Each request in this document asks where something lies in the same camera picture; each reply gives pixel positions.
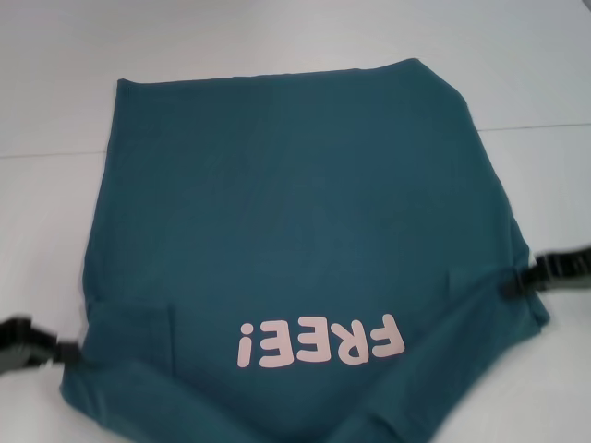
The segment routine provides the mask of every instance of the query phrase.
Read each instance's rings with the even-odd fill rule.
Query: white table
[[[467,99],[532,248],[589,244],[590,43],[581,0],[0,0],[0,318],[83,334],[82,257],[118,78],[418,57]],[[436,443],[591,441],[591,292],[544,300],[550,326],[507,353]],[[123,441],[63,403],[60,377],[0,377],[0,440]]]

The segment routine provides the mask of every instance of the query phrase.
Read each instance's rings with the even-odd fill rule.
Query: teal t-shirt
[[[120,80],[65,399],[140,443],[422,443],[537,297],[462,96],[416,59]]]

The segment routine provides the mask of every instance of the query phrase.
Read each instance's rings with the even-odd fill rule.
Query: teal fabric
[[[85,363],[62,392],[140,443],[424,443],[548,322],[536,295],[499,296],[528,255],[464,99],[415,59],[119,80],[85,259]],[[405,349],[376,357],[386,314]],[[368,360],[344,363],[330,330],[331,359],[301,361],[314,350],[301,317],[358,320]],[[290,365],[259,363],[277,355],[261,348],[272,320],[287,322]]]

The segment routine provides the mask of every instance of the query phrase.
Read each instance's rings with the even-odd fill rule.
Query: black clamp
[[[536,257],[536,265],[501,286],[506,298],[552,289],[591,288],[591,247]]]
[[[33,328],[30,318],[15,317],[0,323],[0,375],[50,361],[70,365],[79,360],[76,342],[58,342],[55,335]]]

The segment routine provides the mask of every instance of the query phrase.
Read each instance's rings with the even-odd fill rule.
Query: background
[[[591,12],[582,0],[0,0],[0,319],[81,337],[80,273],[115,83],[370,68],[417,57],[467,100],[534,251],[591,243]],[[436,443],[591,441],[591,292],[510,351]],[[0,440],[123,440],[61,370],[0,377]]]

